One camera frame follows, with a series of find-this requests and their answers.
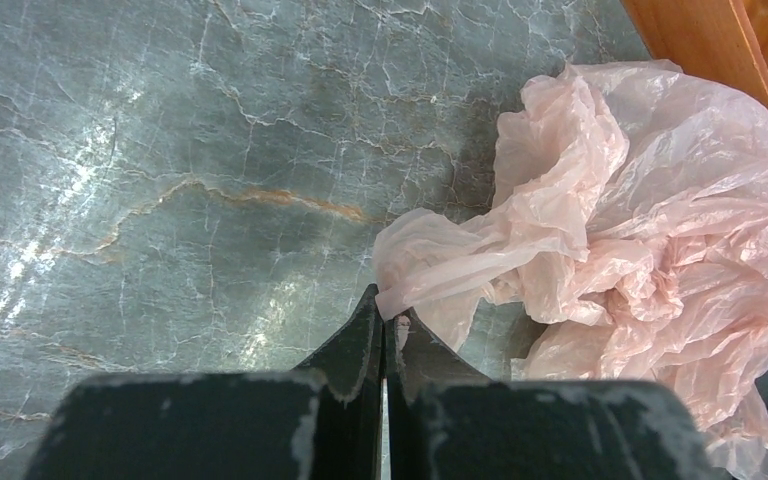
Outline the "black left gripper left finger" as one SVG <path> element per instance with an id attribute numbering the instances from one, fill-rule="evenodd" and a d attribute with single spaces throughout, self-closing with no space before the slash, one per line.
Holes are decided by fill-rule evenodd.
<path id="1" fill-rule="evenodd" d="M 383 322 L 369 285 L 285 371 L 105 374 L 62 401 L 29 479 L 377 479 Z"/>

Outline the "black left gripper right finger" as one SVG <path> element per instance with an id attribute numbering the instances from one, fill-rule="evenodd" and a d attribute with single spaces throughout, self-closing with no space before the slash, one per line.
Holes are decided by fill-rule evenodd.
<path id="1" fill-rule="evenodd" d="M 385 324 L 395 479 L 714 479 L 704 441 L 646 381 L 496 381 L 413 312 Z"/>

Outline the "pink plastic trash bag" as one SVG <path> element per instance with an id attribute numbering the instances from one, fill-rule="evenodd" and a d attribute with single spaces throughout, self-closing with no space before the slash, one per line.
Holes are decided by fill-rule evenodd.
<path id="1" fill-rule="evenodd" d="M 427 209 L 376 237 L 381 314 L 448 346 L 481 301 L 545 331 L 517 379 L 671 389 L 712 463 L 768 479 L 768 111 L 669 61 L 569 65 L 502 113 L 491 209 Z"/>

